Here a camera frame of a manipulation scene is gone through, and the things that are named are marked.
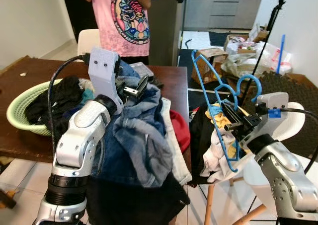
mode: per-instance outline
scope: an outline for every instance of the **pink t-shirt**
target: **pink t-shirt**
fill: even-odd
[[[147,11],[137,0],[93,0],[102,48],[121,57],[149,55]]]

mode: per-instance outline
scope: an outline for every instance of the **graphic print on shirt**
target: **graphic print on shirt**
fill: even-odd
[[[149,42],[146,14],[137,0],[112,0],[111,12],[119,34],[133,44]]]

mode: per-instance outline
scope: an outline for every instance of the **blue pole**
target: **blue pole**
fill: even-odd
[[[278,61],[278,66],[277,66],[277,70],[276,70],[276,73],[277,73],[277,74],[279,74],[280,64],[281,64],[281,62],[282,62],[284,44],[285,44],[285,34],[284,34],[283,37],[282,37],[282,43],[281,43],[281,45],[280,45],[279,61]]]

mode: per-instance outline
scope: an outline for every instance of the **blue denim shirt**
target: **blue denim shirt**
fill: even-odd
[[[123,76],[118,78],[137,87],[136,72],[126,63],[122,66]],[[103,138],[105,153],[96,152],[95,161],[101,159],[102,164],[93,176],[148,188],[162,186],[172,170],[172,154],[164,139],[160,100],[160,90],[148,84],[139,100],[130,98],[121,114],[113,116]]]

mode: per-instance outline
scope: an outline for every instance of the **tiled floor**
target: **tiled floor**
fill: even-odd
[[[14,199],[17,205],[12,209],[0,210],[0,225],[30,225],[37,216],[37,211],[47,189],[47,180],[51,173],[51,164],[15,159],[0,175],[0,188],[15,190]],[[191,204],[177,216],[177,225],[202,225],[204,222],[207,185],[196,188],[184,186]],[[215,186],[211,212],[211,225],[230,225],[246,214],[255,194],[243,181],[236,182],[234,187],[223,182]],[[257,199],[253,209],[261,202]],[[274,220],[270,212],[258,216],[258,220]],[[87,223],[87,214],[82,218]],[[249,222],[250,225],[274,225],[275,222]]]

